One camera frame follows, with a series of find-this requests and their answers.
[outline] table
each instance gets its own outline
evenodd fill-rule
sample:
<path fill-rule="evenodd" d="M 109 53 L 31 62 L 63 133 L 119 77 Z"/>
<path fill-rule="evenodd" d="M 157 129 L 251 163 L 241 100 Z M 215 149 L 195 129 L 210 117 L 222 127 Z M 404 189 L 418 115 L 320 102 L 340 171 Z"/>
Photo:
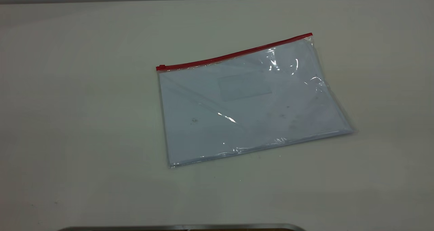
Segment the table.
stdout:
<path fill-rule="evenodd" d="M 0 226 L 434 228 L 434 0 L 0 5 Z M 155 66 L 312 32 L 358 133 L 170 169 Z"/>

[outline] red zipper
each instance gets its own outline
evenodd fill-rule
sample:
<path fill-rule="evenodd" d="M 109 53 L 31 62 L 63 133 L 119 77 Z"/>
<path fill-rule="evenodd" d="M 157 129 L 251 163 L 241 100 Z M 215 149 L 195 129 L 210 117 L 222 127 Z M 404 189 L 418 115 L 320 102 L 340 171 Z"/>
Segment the red zipper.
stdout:
<path fill-rule="evenodd" d="M 282 41 L 278 41 L 276 43 L 272 43 L 272 44 L 266 44 L 263 46 L 259 46 L 259 47 L 254 47 L 252 49 L 248 49 L 248 50 L 244 50 L 244 51 L 240 51 L 240 52 L 236 52 L 236 53 L 232 53 L 229 55 L 223 55 L 220 57 L 216 57 L 216 58 L 212 58 L 212 59 L 208 59 L 208 60 L 203 60 L 203 61 L 196 61 L 196 62 L 190 62 L 190 63 L 184 63 L 184 64 L 177 64 L 177 65 L 159 65 L 157 67 L 157 71 L 169 71 L 169 70 L 179 70 L 179 69 L 187 69 L 189 67 L 196 67 L 196 66 L 204 66 L 204 65 L 208 65 L 208 64 L 213 64 L 213 63 L 218 63 L 221 61 L 225 61 L 225 60 L 229 60 L 229 59 L 233 59 L 239 56 L 243 56 L 243 55 L 247 55 L 247 54 L 251 54 L 257 51 L 261 51 L 264 49 L 269 49 L 272 47 L 276 47 L 282 44 L 287 44 L 290 42 L 294 42 L 303 38 L 307 38 L 312 36 L 312 33 L 306 33 L 294 38 L 290 38 L 290 39 L 286 39 L 286 40 L 282 40 Z"/>

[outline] white table surface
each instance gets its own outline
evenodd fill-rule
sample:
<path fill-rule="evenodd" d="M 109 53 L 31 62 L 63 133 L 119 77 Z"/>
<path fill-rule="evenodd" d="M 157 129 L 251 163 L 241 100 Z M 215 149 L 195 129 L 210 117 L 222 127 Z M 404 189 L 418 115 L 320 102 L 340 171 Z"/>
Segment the white table surface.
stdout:
<path fill-rule="evenodd" d="M 434 228 L 434 0 L 0 6 L 0 229 Z M 170 169 L 155 66 L 312 32 L 358 133 Z"/>

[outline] plastic document pouch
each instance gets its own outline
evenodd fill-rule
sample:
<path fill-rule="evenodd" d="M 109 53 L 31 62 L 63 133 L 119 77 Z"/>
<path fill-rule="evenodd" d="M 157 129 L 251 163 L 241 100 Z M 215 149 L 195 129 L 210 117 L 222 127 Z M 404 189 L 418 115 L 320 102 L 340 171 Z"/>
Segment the plastic document pouch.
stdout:
<path fill-rule="evenodd" d="M 311 33 L 157 71 L 170 166 L 353 132 Z"/>

